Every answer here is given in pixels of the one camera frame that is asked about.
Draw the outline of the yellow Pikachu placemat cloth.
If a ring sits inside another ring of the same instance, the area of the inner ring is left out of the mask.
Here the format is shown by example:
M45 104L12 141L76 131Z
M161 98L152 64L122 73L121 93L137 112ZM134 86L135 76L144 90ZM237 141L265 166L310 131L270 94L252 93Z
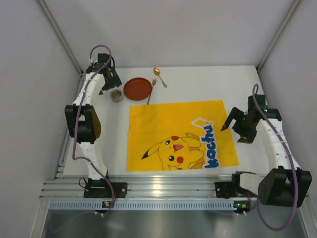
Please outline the yellow Pikachu placemat cloth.
M132 106L127 171L186 171L239 165L223 101Z

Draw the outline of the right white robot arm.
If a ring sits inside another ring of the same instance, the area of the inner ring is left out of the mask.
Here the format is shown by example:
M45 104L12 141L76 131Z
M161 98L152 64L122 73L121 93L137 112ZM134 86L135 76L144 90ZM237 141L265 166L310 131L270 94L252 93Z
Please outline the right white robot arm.
M256 136L261 138L269 169L264 178L252 172L236 172L232 175L234 186L257 195L263 205L292 207L296 200L301 207L312 175L292 156L279 110L266 105L265 95L249 96L247 111L233 107L221 129L228 129L232 121L240 143L251 144Z

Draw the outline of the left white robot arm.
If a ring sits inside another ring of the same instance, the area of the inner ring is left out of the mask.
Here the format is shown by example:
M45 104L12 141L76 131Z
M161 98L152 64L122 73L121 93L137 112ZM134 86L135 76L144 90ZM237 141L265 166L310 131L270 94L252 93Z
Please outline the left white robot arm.
M74 139L72 159L87 163L88 178L92 180L101 180L107 175L107 168L97 146L102 126L94 104L104 91L121 84L113 57L99 53L97 60L91 61L86 69L83 87L77 98L64 109L69 135Z

